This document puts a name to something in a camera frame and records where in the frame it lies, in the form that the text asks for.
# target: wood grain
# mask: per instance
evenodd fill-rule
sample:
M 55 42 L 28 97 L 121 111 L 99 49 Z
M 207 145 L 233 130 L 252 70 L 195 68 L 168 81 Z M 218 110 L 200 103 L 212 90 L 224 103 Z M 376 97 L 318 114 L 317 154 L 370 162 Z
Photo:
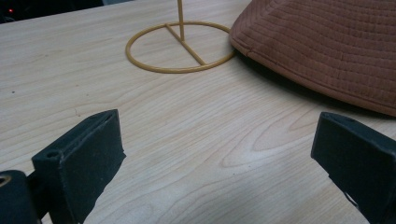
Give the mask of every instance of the wood grain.
M 231 27 L 248 2 L 185 1 L 184 19 Z M 30 174 L 39 150 L 117 108 L 127 158 L 86 223 L 367 223 L 310 158 L 318 116 L 350 116 L 393 139 L 396 120 L 241 56 L 187 75 L 127 61 L 132 35 L 176 20 L 177 1 L 136 0 L 0 25 L 0 170 Z M 185 32 L 209 61 L 232 50 L 216 30 Z M 146 63 L 194 65 L 172 38 L 159 31 L 133 51 Z

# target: hat stand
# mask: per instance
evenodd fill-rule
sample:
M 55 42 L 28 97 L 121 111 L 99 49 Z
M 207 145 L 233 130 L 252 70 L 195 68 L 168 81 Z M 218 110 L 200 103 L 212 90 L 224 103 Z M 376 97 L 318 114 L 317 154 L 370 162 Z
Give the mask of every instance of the hat stand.
M 178 21 L 176 22 L 169 22 L 161 25 L 156 25 L 152 26 L 146 30 L 143 30 L 136 35 L 134 35 L 127 43 L 125 47 L 125 53 L 126 56 L 128 57 L 128 60 L 133 63 L 134 65 L 145 69 L 149 70 L 151 72 L 157 72 L 157 73 L 167 73 L 167 74 L 184 74 L 184 73 L 192 73 L 192 72 L 198 72 L 198 71 L 203 71 L 209 68 L 216 67 L 222 63 L 227 62 L 234 56 L 234 51 L 232 51 L 230 54 L 226 55 L 225 57 L 213 62 L 213 63 L 206 63 L 190 46 L 186 43 L 185 36 L 184 36 L 184 26 L 185 25 L 202 25 L 202 26 L 210 26 L 216 29 L 220 29 L 226 33 L 230 33 L 230 29 L 216 24 L 212 22 L 206 22 L 206 21 L 183 21 L 183 6 L 182 6 L 182 0 L 177 0 L 177 7 L 178 7 Z M 179 26 L 180 28 L 180 35 L 177 35 L 177 33 L 172 29 L 172 26 Z M 136 60 L 132 54 L 131 54 L 131 46 L 132 44 L 142 35 L 145 35 L 149 32 L 159 30 L 162 28 L 166 28 L 174 37 L 175 39 L 186 49 L 186 51 L 189 52 L 189 54 L 200 64 L 199 66 L 195 67 L 186 67 L 186 68 L 161 68 L 161 67 L 156 67 L 152 65 L 147 65 L 144 63 L 139 62 Z

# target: black clamp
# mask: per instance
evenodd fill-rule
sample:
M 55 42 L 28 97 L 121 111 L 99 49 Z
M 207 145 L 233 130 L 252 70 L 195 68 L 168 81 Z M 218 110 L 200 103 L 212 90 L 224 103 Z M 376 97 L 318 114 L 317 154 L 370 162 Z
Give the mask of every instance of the black clamp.
M 2 223 L 82 223 L 125 155 L 117 110 L 84 119 L 33 156 L 35 171 L 0 173 Z
M 396 141 L 354 119 L 322 113 L 311 157 L 370 223 L 396 223 Z

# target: hat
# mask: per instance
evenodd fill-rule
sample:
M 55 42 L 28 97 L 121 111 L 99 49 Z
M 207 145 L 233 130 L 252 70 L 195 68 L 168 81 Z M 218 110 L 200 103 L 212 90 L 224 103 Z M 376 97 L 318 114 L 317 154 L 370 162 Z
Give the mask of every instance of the hat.
M 309 89 L 396 117 L 396 1 L 253 0 L 230 40 Z

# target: hat stitching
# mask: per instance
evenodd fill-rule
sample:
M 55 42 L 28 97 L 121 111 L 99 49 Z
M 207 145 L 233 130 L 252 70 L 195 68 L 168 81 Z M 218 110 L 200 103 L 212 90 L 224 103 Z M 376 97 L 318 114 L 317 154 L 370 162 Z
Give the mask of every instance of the hat stitching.
M 291 7 L 291 6 L 289 6 L 289 5 L 287 5 L 287 6 L 285 6 L 285 7 L 288 7 L 288 8 L 290 8 L 290 9 L 292 9 L 292 10 L 298 10 L 298 12 L 300 13 L 301 11 L 304 11 L 304 12 L 306 12 L 307 14 L 311 14 L 311 13 L 315 13 L 315 15 L 316 16 L 318 16 L 318 17 L 321 17 L 321 18 L 323 18 L 323 19 L 327 19 L 327 17 L 323 17 L 322 16 L 322 14 L 323 13 L 326 13 L 326 14 L 330 14 L 330 15 L 333 15 L 334 13 L 331 13 L 331 12 L 329 12 L 329 10 L 325 10 L 325 9 L 322 9 L 321 7 L 311 7 L 311 6 L 309 6 L 309 5 L 305 5 L 305 4 L 303 4 L 303 3 L 295 3 L 296 5 L 301 5 L 301 6 L 304 6 L 303 8 L 299 8 L 299 7 Z M 313 8 L 314 9 L 314 11 L 309 11 L 309 10 L 306 10 L 305 8 L 307 8 L 307 7 L 310 7 L 310 8 Z M 382 25 L 382 26 L 390 26 L 390 27 L 395 27 L 396 25 L 394 24 L 394 23 L 391 23 L 391 22 L 393 22 L 393 21 L 391 21 L 390 19 L 396 19 L 395 17 L 391 17 L 391 16 L 383 16 L 383 15 L 377 15 L 377 14 L 370 14 L 370 16 L 372 16 L 372 17 L 376 17 L 376 18 L 380 18 L 380 20 L 379 21 L 376 21 L 375 23 L 373 23 L 372 21 L 365 21 L 365 20 L 362 20 L 362 19 L 357 19 L 357 18 L 350 18 L 350 17 L 348 17 L 348 16 L 345 16 L 345 14 L 347 14 L 347 15 L 350 15 L 350 12 L 355 12 L 355 11 L 353 11 L 353 10 L 348 10 L 348 9 L 344 9 L 344 8 L 340 8 L 340 9 L 343 9 L 343 10 L 346 10 L 346 13 L 337 13 L 337 14 L 335 14 L 337 17 L 342 17 L 342 18 L 344 18 L 344 19 L 346 19 L 346 20 L 348 20 L 348 21 L 351 21 L 352 23 L 355 23 L 356 21 L 358 21 L 358 22 L 361 22 L 361 23 L 365 23 L 365 24 L 369 24 L 369 25 Z M 359 16 L 360 15 L 362 15 L 362 16 L 366 16 L 367 15 L 367 13 L 359 13 Z M 330 20 L 330 21 L 333 21 L 334 23 L 337 23 L 337 24 L 339 24 L 340 26 L 345 26 L 344 24 L 342 24 L 342 23 L 340 23 L 340 22 L 336 22 L 336 21 L 334 21 L 334 20 Z
M 323 83 L 322 82 L 318 82 L 317 79 L 315 79 L 315 80 L 309 79 L 309 78 L 305 77 L 304 75 L 301 75 L 300 73 L 297 73 L 294 70 L 289 69 L 288 67 L 285 67 L 282 63 L 279 63 L 279 62 L 276 62 L 276 61 L 273 61 L 273 60 L 269 59 L 269 57 L 266 57 L 266 56 L 261 56 L 261 57 L 265 58 L 267 61 L 269 61 L 269 62 L 271 62 L 273 64 L 276 64 L 276 66 L 282 67 L 283 69 L 289 71 L 294 76 L 299 77 L 299 78 L 303 78 L 304 80 L 306 80 L 308 82 L 315 83 L 315 84 L 321 86 L 324 89 L 328 89 L 328 90 L 334 91 L 334 92 L 341 91 L 343 94 L 346 94 L 349 97 L 353 97 L 353 98 L 360 99 L 360 100 L 363 100 L 363 101 L 368 101 L 368 102 L 370 102 L 370 103 L 372 103 L 374 105 L 382 105 L 382 106 L 384 106 L 386 108 L 392 108 L 392 109 L 396 108 L 396 104 L 395 104 L 394 100 L 392 100 L 392 101 L 379 101 L 379 100 L 377 100 L 375 98 L 362 97 L 362 96 L 359 95 L 359 93 L 357 91 L 346 91 L 344 89 L 334 89 L 334 88 L 329 87 L 328 85 L 323 85 Z M 312 88 L 309 85 L 306 85 L 305 83 L 301 83 L 301 84 L 307 86 L 308 88 Z
M 278 3 L 276 0 L 270 1 L 270 3 L 274 3 L 274 2 L 275 2 L 277 5 L 280 5 L 280 6 L 282 6 L 282 7 L 290 7 L 291 4 L 294 4 L 294 5 L 301 5 L 301 6 L 304 6 L 304 7 L 311 7 L 311 5 L 304 4 L 306 1 L 305 1 L 305 2 L 302 2 L 302 1 L 288 1 L 288 3 L 290 3 L 290 4 L 280 4 L 280 3 Z M 389 16 L 389 15 L 387 15 L 387 14 L 384 14 L 384 11 L 388 11 L 388 12 L 394 12 L 394 11 L 396 11 L 396 9 L 390 9 L 390 7 L 383 7 L 382 9 L 376 9 L 376 8 L 362 7 L 362 6 L 360 6 L 360 5 L 351 5 L 351 4 L 349 4 L 350 7 L 349 7 L 348 9 L 346 9 L 346 8 L 345 8 L 345 5 L 347 4 L 346 1 L 339 1 L 339 2 L 337 2 L 337 3 L 339 3 L 339 4 L 335 4 L 335 1 L 334 1 L 334 0 L 332 0 L 332 1 L 309 1 L 309 2 L 312 3 L 312 4 L 316 4 L 316 6 L 318 6 L 318 5 L 324 5 L 325 7 L 336 7 L 336 8 L 341 9 L 341 10 L 346 10 L 346 12 L 353 12 L 353 13 L 357 13 L 357 14 L 359 14 L 359 15 L 367 15 L 367 14 L 369 14 L 369 13 L 373 13 L 373 14 L 370 14 L 370 15 L 373 15 L 373 16 L 376 16 L 376 17 L 382 17 L 382 18 L 390 18 L 390 19 L 393 19 L 394 17 L 393 17 L 393 16 Z M 375 5 L 378 6 L 378 4 L 383 3 L 383 2 L 384 2 L 384 1 L 375 1 Z M 390 1 L 390 2 L 392 3 L 392 6 L 393 6 L 393 7 L 396 7 L 396 4 L 395 4 L 394 1 Z M 270 5 L 270 4 L 266 4 L 266 6 L 267 6 L 267 7 L 274 7 L 274 6 Z M 313 8 L 314 10 L 320 9 L 321 11 L 328 12 L 328 10 L 322 10 L 322 7 L 323 7 L 323 6 L 311 7 L 311 8 Z M 355 8 L 367 9 L 367 10 L 366 10 L 367 12 L 361 11 L 361 10 L 357 10 L 357 9 L 355 9 Z M 375 13 L 372 11 L 372 9 L 377 10 L 377 11 L 378 11 L 378 14 L 375 14 Z M 347 18 L 347 19 L 349 19 L 349 20 L 352 20 L 352 21 L 355 20 L 354 18 L 348 18 L 348 17 L 345 17 L 345 18 Z
M 381 8 L 373 8 L 373 7 L 363 7 L 362 5 L 365 3 L 365 2 L 363 2 L 363 1 L 359 1 L 359 5 L 356 5 L 356 4 L 350 4 L 348 1 L 338 1 L 339 3 L 341 3 L 341 5 L 350 5 L 350 6 L 353 6 L 353 7 L 359 7 L 359 8 L 362 8 L 362 9 L 369 9 L 369 10 L 378 10 L 378 11 L 382 11 L 382 10 L 386 10 L 386 11 L 391 11 L 391 12 L 394 12 L 394 11 L 396 11 L 396 10 L 394 10 L 394 9 L 389 9 L 389 7 L 381 7 Z M 382 3 L 382 4 L 384 4 L 384 3 L 389 3 L 390 5 L 393 5 L 394 6 L 394 4 L 395 4 L 395 2 L 393 1 L 393 0 L 391 0 L 391 1 L 386 1 L 386 0 L 381 0 L 381 1 L 370 1 L 370 3 L 375 3 L 375 5 L 378 7 L 378 4 L 379 3 Z
M 295 14 L 290 14 L 290 12 L 285 11 L 285 10 L 279 9 L 278 11 L 284 12 L 284 13 L 289 14 L 289 15 L 292 15 L 292 16 L 296 16 Z M 268 14 L 265 13 L 265 14 L 260 14 L 260 15 L 262 16 L 262 17 L 261 17 L 261 20 L 263 19 L 263 17 L 273 16 L 273 17 L 275 17 L 275 18 L 277 18 L 277 19 L 281 19 L 281 20 L 283 20 L 283 21 L 292 21 L 292 20 L 286 20 L 286 19 L 284 19 L 284 18 L 277 17 L 277 16 L 274 15 L 273 13 L 268 13 Z M 355 31 L 358 31 L 358 32 L 360 32 L 360 33 L 366 33 L 366 34 L 369 34 L 369 35 L 379 34 L 379 35 L 387 35 L 387 36 L 389 36 L 389 37 L 394 37 L 394 35 L 390 35 L 390 34 L 386 34 L 386 33 L 378 33 L 378 32 L 375 32 L 375 33 L 374 33 L 374 32 L 369 32 L 369 31 L 365 31 L 365 30 L 355 29 L 355 27 L 352 27 L 352 26 L 345 26 L 344 24 L 342 24 L 342 23 L 340 23 L 340 22 L 337 22 L 337 21 L 335 21 L 335 20 L 332 20 L 331 18 L 323 17 L 323 16 L 321 16 L 321 14 L 312 14 L 312 15 L 315 15 L 315 16 L 317 16 L 317 17 L 319 17 L 319 18 L 321 18 L 321 19 L 323 19 L 323 20 L 325 20 L 325 21 L 329 21 L 329 22 L 332 22 L 332 23 L 334 23 L 334 24 L 336 24 L 336 25 L 339 25 L 339 27 L 347 28 L 348 30 L 355 30 Z M 316 24 L 320 24 L 319 22 L 317 22 L 317 21 L 315 21 L 315 20 L 312 20 L 312 19 L 306 17 L 304 14 L 298 15 L 298 17 L 307 19 L 307 20 L 309 20 L 309 21 L 313 21 L 313 22 L 316 23 Z M 380 24 L 380 23 L 376 23 L 376 24 L 378 24 L 378 25 L 384 25 L 384 26 L 390 26 L 390 27 L 396 27 L 396 24 L 392 24 L 392 25 L 386 25 L 386 24 Z M 345 33 L 342 33 L 342 32 L 340 32 L 340 31 L 338 31 L 338 30 L 334 30 L 334 31 L 337 32 L 337 33 L 339 33 L 339 34 L 346 35 Z M 360 36 L 356 36 L 356 35 L 353 35 L 353 34 L 349 34 L 348 36 L 360 37 Z M 374 40 L 374 41 L 379 41 L 379 42 L 386 42 L 386 43 L 395 43 L 395 40 L 378 40 L 378 39 L 371 38 L 371 37 L 365 37 L 364 39 L 369 39 L 369 40 Z
M 284 45 L 284 46 L 286 46 L 286 47 L 288 47 L 288 48 L 290 48 L 290 49 L 292 49 L 292 50 L 295 50 L 295 51 L 296 51 L 297 53 L 299 53 L 300 55 L 304 55 L 305 58 L 308 58 L 308 59 L 309 59 L 309 57 L 308 57 L 306 54 L 304 54 L 303 52 L 299 51 L 298 49 L 295 49 L 295 48 L 293 48 L 293 47 L 291 47 L 291 46 L 288 46 L 288 45 L 286 45 L 286 44 L 284 44 L 284 43 L 282 43 L 282 42 L 279 42 L 279 41 L 278 41 L 278 43 L 280 43 L 280 44 L 282 44 L 282 45 Z M 260 56 L 262 56 L 262 57 L 264 57 L 264 56 L 266 57 L 265 54 L 262 54 L 261 52 L 257 51 L 257 49 L 250 49 L 250 50 L 249 50 L 249 53 L 256 53 L 256 54 L 258 54 L 258 55 L 260 55 Z M 298 62 L 295 61 L 292 57 L 289 57 L 287 54 L 282 53 L 282 52 L 280 52 L 280 51 L 277 51 L 277 53 L 283 55 L 284 57 L 288 58 L 289 60 L 293 61 L 294 63 L 299 64 L 302 68 L 305 68 L 305 70 L 306 70 L 306 69 L 308 69 L 308 70 L 313 70 L 315 73 L 321 73 L 321 74 L 323 74 L 322 71 L 318 70 L 318 69 L 317 69 L 316 67 L 314 67 L 314 66 L 306 66 L 306 65 L 304 65 L 304 64 L 302 64 L 302 63 L 298 63 Z M 323 63 L 323 62 L 321 62 L 321 61 L 316 61 L 316 62 L 317 62 L 317 63 L 320 63 L 320 64 L 323 64 L 323 65 L 325 65 L 325 66 L 327 66 L 327 67 L 330 67 L 330 68 L 332 68 L 332 69 L 336 69 L 337 71 L 340 71 L 340 72 L 347 72 L 347 73 L 352 73 L 352 74 L 356 74 L 356 75 L 365 75 L 365 76 L 367 76 L 367 77 L 377 77 L 377 78 L 379 78 L 379 79 L 381 79 L 381 80 L 384 79 L 384 78 L 378 77 L 376 74 L 362 74 L 362 73 L 355 72 L 355 71 L 353 71 L 353 70 L 341 69 L 341 68 L 339 68 L 339 67 L 330 66 L 330 65 L 328 65 L 328 64 L 326 64 L 326 63 Z M 331 78 L 331 79 L 340 79 L 340 78 L 333 77 L 333 76 L 330 76 L 330 78 Z M 370 88 L 373 88 L 373 89 L 377 89 L 377 90 L 381 90 L 381 91 L 386 91 L 386 92 L 391 92 L 391 93 L 393 93 L 393 91 L 389 91 L 389 90 L 383 89 L 383 88 L 378 87 L 378 86 L 371 86 L 370 84 L 362 84 L 362 83 L 359 83 L 359 82 L 356 82 L 356 81 L 352 81 L 352 80 L 344 80 L 344 81 L 345 81 L 345 82 L 352 83 L 352 84 L 360 85 L 360 86 L 363 87 L 363 88 L 364 88 L 364 87 L 370 87 Z
M 330 54 L 328 54 L 328 53 L 326 52 L 326 50 L 317 51 L 317 50 L 313 49 L 311 46 L 306 45 L 304 42 L 302 42 L 302 41 L 300 41 L 300 40 L 294 38 L 294 37 L 291 36 L 291 35 L 286 35 L 285 33 L 279 33 L 279 32 L 277 32 L 277 31 L 275 31 L 275 30 L 271 30 L 268 26 L 261 26 L 261 25 L 259 25 L 259 26 L 262 27 L 263 29 L 267 29 L 267 30 L 273 31 L 273 32 L 276 32 L 276 33 L 278 33 L 278 34 L 280 34 L 280 35 L 284 35 L 284 36 L 286 36 L 287 38 L 293 39 L 294 41 L 296 41 L 296 42 L 298 42 L 298 43 L 304 45 L 305 47 L 307 47 L 307 48 L 309 48 L 309 49 L 311 49 L 311 50 L 313 50 L 313 51 L 315 51 L 315 52 L 319 52 L 319 53 L 322 53 L 322 54 L 326 55 L 326 56 L 329 57 L 329 58 L 336 59 L 336 58 L 334 58 L 333 56 L 331 56 Z M 299 33 L 299 32 L 297 32 L 297 31 L 295 31 L 295 30 L 292 30 L 292 31 L 293 31 L 293 32 L 296 32 L 296 33 L 299 34 L 299 35 L 304 36 L 302 33 Z M 281 43 L 282 45 L 285 45 L 285 46 L 287 46 L 287 47 L 289 47 L 289 48 L 296 49 L 296 48 L 294 48 L 293 46 L 288 46 L 288 45 L 286 45 L 285 43 L 279 41 L 278 39 L 273 38 L 273 37 L 267 35 L 265 32 L 263 32 L 263 33 L 259 32 L 259 31 L 253 31 L 253 32 L 257 33 L 258 35 L 264 35 L 264 36 L 266 36 L 267 38 L 271 38 L 271 39 L 275 40 L 277 43 Z M 326 45 L 323 45 L 322 43 L 316 41 L 315 39 L 312 39 L 312 38 L 309 38 L 309 37 L 308 37 L 307 39 L 309 39 L 309 40 L 312 41 L 312 42 L 315 42 L 316 45 L 322 46 L 322 47 L 324 47 L 324 48 L 326 48 L 326 49 L 335 50 L 336 52 L 344 53 L 344 52 L 341 51 L 341 50 L 332 49 L 332 48 L 330 48 L 330 47 L 328 47 L 328 46 L 326 46 Z M 344 43 L 338 42 L 338 41 L 336 41 L 336 40 L 334 40 L 334 39 L 332 39 L 332 38 L 331 38 L 331 40 L 335 41 L 337 44 L 345 45 Z M 349 55 L 355 55 L 355 56 L 367 57 L 367 58 L 373 58 L 373 59 L 395 61 L 395 60 L 392 60 L 392 59 L 376 58 L 376 57 L 372 57 L 372 56 L 368 56 L 368 55 L 363 55 L 363 54 L 354 54 L 354 53 L 348 53 L 348 54 L 349 54 Z M 348 63 L 357 64 L 357 65 L 364 65 L 364 66 L 370 66 L 370 67 L 373 67 L 373 68 L 383 68 L 383 69 L 386 69 L 386 70 L 389 70 L 389 71 L 392 71 L 392 72 L 395 71 L 395 69 L 388 68 L 388 67 L 384 67 L 384 66 L 379 66 L 379 65 L 367 64 L 367 63 L 357 63 L 357 62 L 348 62 Z
M 362 49 L 361 47 L 359 47 L 359 46 L 356 46 L 356 45 L 349 45 L 349 44 L 346 44 L 346 43 L 344 43 L 344 42 L 342 42 L 342 41 L 340 41 L 340 40 L 338 40 L 338 39 L 335 39 L 335 38 L 333 38 L 332 36 L 327 36 L 327 35 L 324 35 L 324 34 L 322 34 L 322 33 L 320 33 L 318 30 L 316 30 L 316 29 L 312 29 L 311 27 L 309 27 L 309 26 L 306 26 L 306 25 L 304 25 L 303 23 L 299 23 L 299 22 L 295 22 L 295 21 L 290 21 L 290 20 L 285 20 L 285 19 L 283 19 L 283 18 L 279 18 L 279 17 L 277 17 L 277 16 L 275 16 L 275 15 L 271 15 L 272 17 L 274 17 L 274 18 L 277 18 L 277 19 L 279 19 L 279 20 L 283 20 L 283 21 L 287 21 L 287 22 L 290 22 L 290 23 L 294 23 L 294 24 L 297 24 L 297 25 L 299 25 L 299 26 L 303 26 L 305 29 L 308 29 L 308 30 L 310 30 L 310 31 L 312 31 L 313 33 L 316 33 L 316 34 L 318 34 L 318 35 L 321 35 L 322 37 L 325 37 L 325 38 L 328 38 L 328 39 L 330 39 L 330 40 L 332 40 L 332 41 L 334 41 L 335 43 L 337 43 L 337 44 L 340 44 L 340 45 L 345 45 L 345 46 L 348 46 L 348 47 L 354 47 L 355 49 L 358 49 L 358 50 L 366 50 L 366 51 L 370 51 L 371 53 L 378 53 L 378 52 L 386 52 L 386 53 L 391 53 L 391 54 L 393 54 L 394 52 L 396 53 L 396 50 L 394 50 L 394 51 L 392 51 L 392 50 L 382 50 L 382 49 Z M 275 24 L 275 23 L 273 23 L 273 22 L 270 22 L 270 21 L 266 21 L 265 20 L 265 18 L 262 18 L 262 21 L 264 21 L 264 22 L 266 22 L 266 23 L 271 23 L 271 24 L 273 24 L 274 26 L 278 26 L 278 27 L 280 27 L 280 28 L 284 28 L 284 27 L 282 27 L 282 26 L 280 26 L 280 25 L 277 25 L 277 24 Z M 257 23 L 254 23 L 254 24 L 252 24 L 252 25 L 248 25 L 248 26 L 254 26 L 254 25 L 256 25 L 256 26 L 260 26 L 260 27 L 262 27 L 262 28 L 267 28 L 267 26 L 264 26 L 264 25 L 261 25 L 258 21 L 257 21 Z M 293 30 L 293 29 L 291 29 L 293 32 L 295 32 L 295 33 L 297 33 L 297 34 L 299 34 L 299 35 L 303 35 L 304 34 L 304 32 L 299 32 L 298 30 Z M 341 32 L 338 32 L 338 31 L 335 31 L 338 35 L 341 35 L 341 36 L 344 36 L 344 37 L 350 37 L 350 35 L 348 35 L 348 34 L 345 34 L 345 33 L 341 33 Z M 387 41 L 381 41 L 381 40 L 373 40 L 375 43 L 388 43 Z M 362 54 L 354 54 L 354 53 L 349 53 L 349 54 L 351 54 L 351 55 L 358 55 L 358 56 L 361 56 Z M 389 60 L 389 61 L 393 61 L 392 59 L 389 59 L 389 58 L 384 58 L 384 57 L 373 57 L 373 56 L 369 56 L 369 55 L 364 55 L 364 56 L 366 56 L 366 57 L 370 57 L 370 58 L 375 58 L 375 59 L 382 59 L 382 60 Z

